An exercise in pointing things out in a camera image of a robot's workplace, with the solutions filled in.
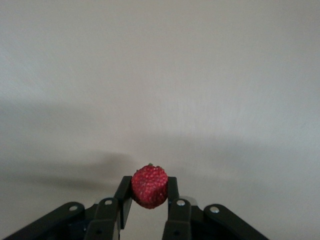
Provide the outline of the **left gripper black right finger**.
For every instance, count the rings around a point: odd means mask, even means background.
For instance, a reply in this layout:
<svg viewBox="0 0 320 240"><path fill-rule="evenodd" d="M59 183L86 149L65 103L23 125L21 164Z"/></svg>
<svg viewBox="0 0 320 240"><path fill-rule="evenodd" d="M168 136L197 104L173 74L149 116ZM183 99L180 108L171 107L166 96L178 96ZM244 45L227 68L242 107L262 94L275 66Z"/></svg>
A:
<svg viewBox="0 0 320 240"><path fill-rule="evenodd" d="M181 196L176 177L167 182L168 218L163 240L266 240L267 237L227 207L200 209L193 198Z"/></svg>

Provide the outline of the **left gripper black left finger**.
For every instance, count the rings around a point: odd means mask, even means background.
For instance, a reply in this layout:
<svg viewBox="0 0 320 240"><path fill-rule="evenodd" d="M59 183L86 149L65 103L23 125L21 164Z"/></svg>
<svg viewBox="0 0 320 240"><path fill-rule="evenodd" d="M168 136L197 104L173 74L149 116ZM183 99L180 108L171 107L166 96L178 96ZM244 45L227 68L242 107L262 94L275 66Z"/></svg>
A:
<svg viewBox="0 0 320 240"><path fill-rule="evenodd" d="M7 240L118 240L131 208L131 176L112 197L85 208L67 202L6 237Z"/></svg>

